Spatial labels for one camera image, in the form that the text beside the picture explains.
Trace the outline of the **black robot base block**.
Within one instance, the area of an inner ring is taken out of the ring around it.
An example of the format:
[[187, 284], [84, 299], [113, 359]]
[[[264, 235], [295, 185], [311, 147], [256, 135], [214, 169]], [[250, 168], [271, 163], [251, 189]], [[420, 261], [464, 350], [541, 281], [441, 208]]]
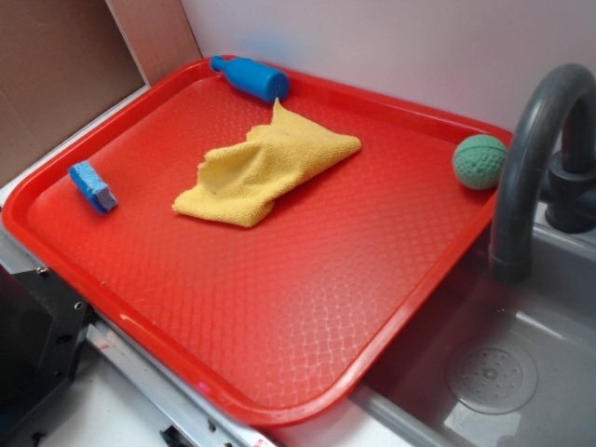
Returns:
[[87, 301], [52, 271], [1, 269], [1, 435], [73, 381]]

